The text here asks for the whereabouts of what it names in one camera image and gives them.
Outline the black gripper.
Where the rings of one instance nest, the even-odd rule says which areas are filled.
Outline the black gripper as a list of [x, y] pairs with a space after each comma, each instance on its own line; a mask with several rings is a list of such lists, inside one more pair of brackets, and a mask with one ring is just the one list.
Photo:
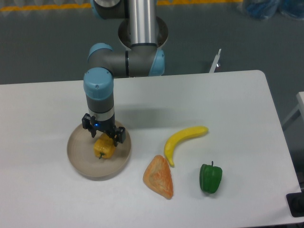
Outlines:
[[105, 121], [98, 121], [94, 116], [91, 117], [86, 113], [82, 117], [82, 127], [91, 133], [92, 138], [96, 136], [97, 131], [106, 133], [113, 140], [115, 147], [117, 147], [119, 143], [124, 143], [126, 139], [125, 128], [115, 126], [114, 116]]

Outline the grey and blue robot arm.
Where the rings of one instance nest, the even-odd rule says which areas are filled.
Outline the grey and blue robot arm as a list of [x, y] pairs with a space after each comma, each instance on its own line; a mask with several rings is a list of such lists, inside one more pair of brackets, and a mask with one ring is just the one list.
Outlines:
[[115, 125], [114, 78], [161, 76], [165, 55], [157, 41], [161, 30], [154, 0], [92, 0], [93, 12], [102, 19], [126, 19], [130, 48], [115, 52], [105, 43], [93, 45], [88, 54], [89, 69], [83, 87], [89, 112], [82, 126], [92, 137], [98, 131], [109, 136], [114, 145], [126, 139], [125, 128]]

